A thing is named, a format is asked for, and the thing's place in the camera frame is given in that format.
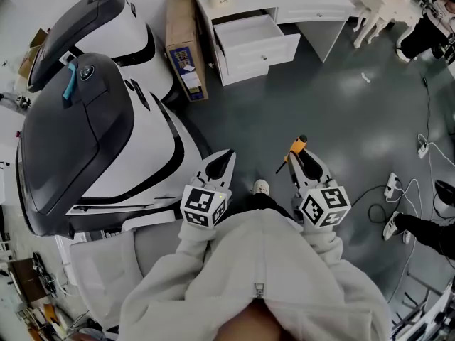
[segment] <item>sneaker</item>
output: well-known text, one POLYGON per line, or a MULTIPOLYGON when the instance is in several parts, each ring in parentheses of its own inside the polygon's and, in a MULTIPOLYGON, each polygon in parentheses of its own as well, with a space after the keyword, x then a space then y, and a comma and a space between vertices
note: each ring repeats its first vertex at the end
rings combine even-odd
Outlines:
POLYGON ((401 51, 401 49, 397 48, 395 52, 397 53, 398 58, 403 62, 409 63, 411 61, 408 57, 406 57, 406 55, 401 51))
POLYGON ((411 233, 407 230, 403 232, 403 243, 408 245, 411 241, 411 233))
POLYGON ((382 231, 382 237, 384 237, 384 240, 387 241, 394 235, 397 231, 397 225, 395 224, 395 218, 398 214, 401 212, 395 211, 393 215, 391 216, 389 222, 384 226, 384 231, 382 231))
POLYGON ((253 195, 256 193, 264 193, 265 195, 269 195, 270 193, 270 186, 263 179, 258 179, 255 184, 253 185, 253 195))

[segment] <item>blue strap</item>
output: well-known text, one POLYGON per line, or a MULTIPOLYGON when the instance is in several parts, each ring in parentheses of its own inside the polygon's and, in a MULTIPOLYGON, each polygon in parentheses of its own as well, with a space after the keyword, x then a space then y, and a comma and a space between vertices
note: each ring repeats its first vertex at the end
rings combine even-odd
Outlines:
POLYGON ((74 65, 74 63, 68 64, 68 69, 73 73, 71 74, 71 79, 68 83, 68 86, 66 87, 65 92, 63 93, 64 99, 70 98, 71 92, 73 91, 74 83, 76 82, 76 66, 74 65))

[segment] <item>white vase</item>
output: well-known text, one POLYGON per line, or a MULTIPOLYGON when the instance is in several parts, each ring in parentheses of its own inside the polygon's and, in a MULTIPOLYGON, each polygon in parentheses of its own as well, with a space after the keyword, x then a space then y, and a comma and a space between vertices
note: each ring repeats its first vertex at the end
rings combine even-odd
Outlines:
POLYGON ((220 8, 223 6, 229 6, 231 0, 209 0, 212 8, 220 8))

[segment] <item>power plug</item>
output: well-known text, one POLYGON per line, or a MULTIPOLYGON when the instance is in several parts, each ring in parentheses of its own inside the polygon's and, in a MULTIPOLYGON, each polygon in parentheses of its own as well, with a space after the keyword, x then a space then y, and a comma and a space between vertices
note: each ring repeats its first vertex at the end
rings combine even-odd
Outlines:
POLYGON ((419 141, 419 149, 417 150, 419 158, 422 159, 428 153, 428 144, 424 141, 419 141))
POLYGON ((385 186, 384 190, 384 196, 386 200, 392 199, 393 196, 393 191, 397 190, 397 184, 398 184, 398 177, 395 173, 391 172, 389 175, 389 180, 387 181, 387 185, 385 186))

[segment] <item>box label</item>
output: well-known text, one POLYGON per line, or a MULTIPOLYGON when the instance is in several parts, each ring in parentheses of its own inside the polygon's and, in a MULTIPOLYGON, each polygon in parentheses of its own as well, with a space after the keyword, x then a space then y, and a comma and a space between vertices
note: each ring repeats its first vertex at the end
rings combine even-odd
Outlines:
POLYGON ((172 61, 177 68, 177 72, 182 78, 186 86, 186 91, 190 96, 191 101, 196 101, 204 98, 204 92, 196 72, 188 73, 186 67, 194 67, 193 57, 189 47, 182 47, 170 50, 172 61))

